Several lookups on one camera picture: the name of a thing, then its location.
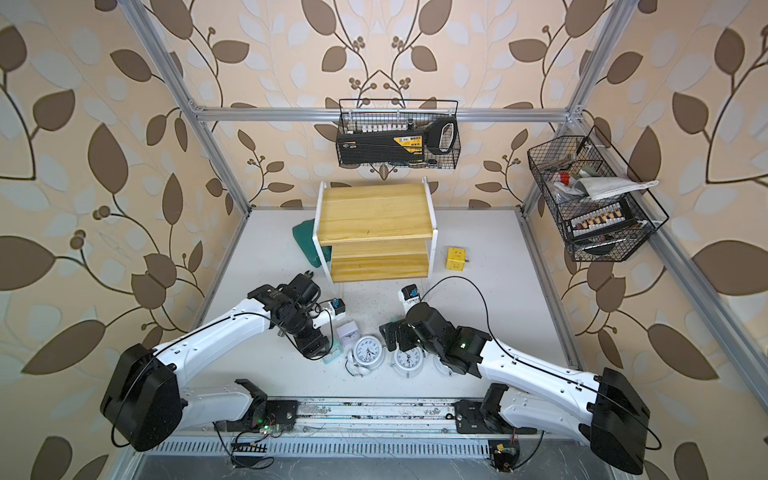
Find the white square alarm clock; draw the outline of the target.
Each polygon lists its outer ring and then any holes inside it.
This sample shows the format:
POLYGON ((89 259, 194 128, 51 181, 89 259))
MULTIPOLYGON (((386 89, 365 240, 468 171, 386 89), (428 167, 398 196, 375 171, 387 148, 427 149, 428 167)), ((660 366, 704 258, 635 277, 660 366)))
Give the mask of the white square alarm clock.
POLYGON ((362 337, 360 329, 355 321, 349 321, 343 325, 340 325, 337 328, 336 333, 341 348, 344 350, 351 349, 362 337))

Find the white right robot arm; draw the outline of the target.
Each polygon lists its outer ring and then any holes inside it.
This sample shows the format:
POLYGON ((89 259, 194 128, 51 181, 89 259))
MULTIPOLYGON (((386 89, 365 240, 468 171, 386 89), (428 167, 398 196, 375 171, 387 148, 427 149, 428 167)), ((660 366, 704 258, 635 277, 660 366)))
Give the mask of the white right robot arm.
POLYGON ((587 444, 628 474, 644 471, 650 409, 619 371, 576 371, 524 354, 473 327, 454 326, 426 302, 379 327, 389 350, 420 347, 458 375, 490 381, 493 423, 530 427, 587 444))

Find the teal square alarm clock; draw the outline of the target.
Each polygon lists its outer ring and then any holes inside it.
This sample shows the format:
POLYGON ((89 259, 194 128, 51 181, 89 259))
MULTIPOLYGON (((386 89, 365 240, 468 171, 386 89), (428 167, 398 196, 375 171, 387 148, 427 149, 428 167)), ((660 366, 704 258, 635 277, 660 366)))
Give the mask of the teal square alarm clock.
POLYGON ((325 364, 330 364, 339 359, 343 353, 343 347, 339 343, 334 343, 331 350, 322 358, 322 362, 325 364))

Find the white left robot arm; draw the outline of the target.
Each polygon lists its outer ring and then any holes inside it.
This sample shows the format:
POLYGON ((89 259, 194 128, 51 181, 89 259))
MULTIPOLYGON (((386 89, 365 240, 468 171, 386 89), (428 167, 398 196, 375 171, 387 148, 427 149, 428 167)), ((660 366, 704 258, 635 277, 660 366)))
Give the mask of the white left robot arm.
POLYGON ((321 301, 320 294, 311 272, 300 273, 287 284, 252 290, 216 320, 176 340, 129 347, 119 357, 100 405, 112 435, 144 452, 180 429, 203 424, 227 422, 245 430, 267 426, 268 396, 250 380, 208 390, 188 385, 215 360, 272 329, 307 360, 327 356, 333 336, 321 329, 343 317, 346 305, 340 298, 321 301))

